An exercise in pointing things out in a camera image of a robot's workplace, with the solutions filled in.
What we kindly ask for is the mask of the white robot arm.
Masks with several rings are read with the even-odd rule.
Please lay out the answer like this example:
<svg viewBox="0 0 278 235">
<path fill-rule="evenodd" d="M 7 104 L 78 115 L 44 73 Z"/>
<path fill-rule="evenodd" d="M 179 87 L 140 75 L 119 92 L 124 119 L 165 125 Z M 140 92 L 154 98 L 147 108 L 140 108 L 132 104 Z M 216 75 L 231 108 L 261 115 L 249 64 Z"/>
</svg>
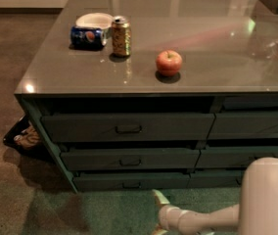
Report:
<svg viewBox="0 0 278 235">
<path fill-rule="evenodd" d="M 210 213 L 182 210 L 164 194 L 154 192 L 160 210 L 159 223 L 152 235 L 176 231 L 180 235 L 278 235 L 278 159 L 262 158 L 246 169 L 240 203 Z"/>
</svg>

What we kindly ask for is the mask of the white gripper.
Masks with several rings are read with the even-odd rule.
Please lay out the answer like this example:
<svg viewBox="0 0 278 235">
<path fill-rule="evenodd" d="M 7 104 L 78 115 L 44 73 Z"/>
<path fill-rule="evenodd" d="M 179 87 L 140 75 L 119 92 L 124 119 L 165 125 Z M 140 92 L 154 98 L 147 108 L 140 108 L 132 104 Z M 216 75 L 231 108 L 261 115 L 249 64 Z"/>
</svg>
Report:
<svg viewBox="0 0 278 235">
<path fill-rule="evenodd" d="M 169 199 L 157 189 L 152 190 L 159 211 L 159 224 L 151 235 L 166 235 L 168 231 L 191 233 L 190 212 L 170 205 Z"/>
</svg>

